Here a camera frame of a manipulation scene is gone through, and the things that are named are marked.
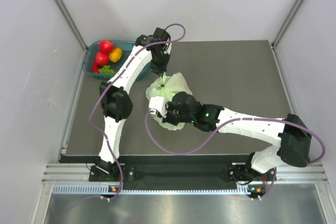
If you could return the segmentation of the light green plastic bag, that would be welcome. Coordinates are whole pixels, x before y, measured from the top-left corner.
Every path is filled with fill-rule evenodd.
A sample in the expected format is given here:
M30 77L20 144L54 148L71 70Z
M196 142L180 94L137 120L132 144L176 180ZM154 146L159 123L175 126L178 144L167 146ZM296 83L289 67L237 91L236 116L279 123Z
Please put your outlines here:
M166 101L172 101L173 97L179 92L186 92L192 95L187 82L181 73L175 73L172 76L157 78L145 91L146 98L150 101L152 97L164 97Z

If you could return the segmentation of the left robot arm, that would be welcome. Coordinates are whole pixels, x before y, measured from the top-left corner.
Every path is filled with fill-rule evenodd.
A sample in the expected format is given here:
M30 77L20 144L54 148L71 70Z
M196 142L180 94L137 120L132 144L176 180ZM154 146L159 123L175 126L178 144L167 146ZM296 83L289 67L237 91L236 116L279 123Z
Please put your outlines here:
M166 29L156 28L152 35L141 35L120 70L99 87L100 97L89 116L89 123L103 135L100 161L96 165L107 180L123 179L118 161L121 132L130 116L133 103L129 97L132 85L146 65L162 75L170 59L171 36Z

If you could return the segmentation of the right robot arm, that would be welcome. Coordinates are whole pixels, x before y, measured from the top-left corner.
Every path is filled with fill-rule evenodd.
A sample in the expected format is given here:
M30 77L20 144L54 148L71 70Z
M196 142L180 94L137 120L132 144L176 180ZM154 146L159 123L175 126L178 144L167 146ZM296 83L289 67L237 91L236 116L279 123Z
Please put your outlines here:
M163 123L192 123L204 132L237 134L268 143L268 148L251 153L246 162L245 174L252 180L284 164L294 167L309 164L311 134L304 130L305 124L295 114L288 114L285 119L261 118L219 105L201 104L192 95L179 92L165 102L157 115Z

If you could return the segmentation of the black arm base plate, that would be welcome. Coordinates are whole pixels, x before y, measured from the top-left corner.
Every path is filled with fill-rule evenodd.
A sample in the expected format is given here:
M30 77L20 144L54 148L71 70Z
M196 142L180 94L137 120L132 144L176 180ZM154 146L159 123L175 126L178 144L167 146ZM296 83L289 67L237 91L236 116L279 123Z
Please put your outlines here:
M214 182L270 182L273 170L261 174L244 165L225 163L127 163L96 165L91 167L91 182L112 182L120 179L124 183L180 183L188 180L210 180Z

